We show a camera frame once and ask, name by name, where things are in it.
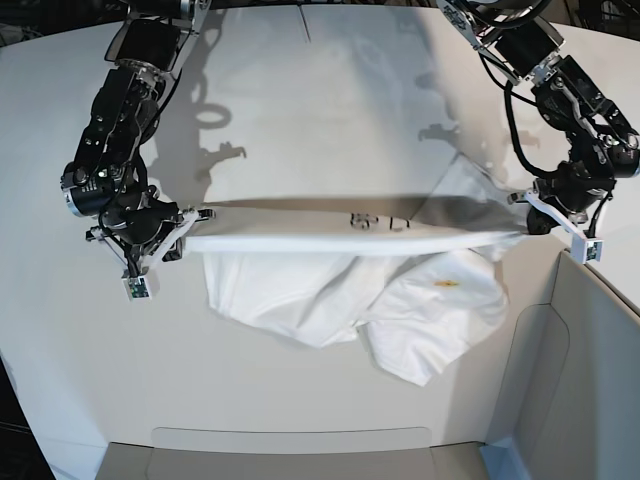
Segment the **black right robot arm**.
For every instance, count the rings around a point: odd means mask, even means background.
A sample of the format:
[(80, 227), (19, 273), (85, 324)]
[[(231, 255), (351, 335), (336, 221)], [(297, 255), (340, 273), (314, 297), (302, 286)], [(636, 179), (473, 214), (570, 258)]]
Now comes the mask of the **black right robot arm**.
[(208, 1), (128, 2), (105, 54), (112, 67), (61, 176), (69, 210), (98, 222), (88, 238), (114, 244), (132, 271), (184, 217), (159, 200), (140, 148), (157, 130), (210, 8)]

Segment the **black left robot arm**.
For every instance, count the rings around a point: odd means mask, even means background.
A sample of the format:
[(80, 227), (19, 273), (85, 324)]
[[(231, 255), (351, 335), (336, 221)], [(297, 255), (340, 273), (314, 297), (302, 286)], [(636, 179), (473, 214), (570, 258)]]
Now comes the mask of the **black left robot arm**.
[[(487, 71), (497, 69), (513, 150), (535, 178), (540, 203), (532, 206), (527, 228), (545, 235), (563, 220), (586, 225), (596, 235), (604, 205), (620, 178), (639, 172), (639, 134), (571, 56), (563, 37), (542, 18), (545, 1), (440, 1), (438, 9), (478, 53)], [(544, 121), (565, 134), (569, 157), (553, 170), (526, 158), (513, 109), (514, 88), (532, 84), (534, 106)]]

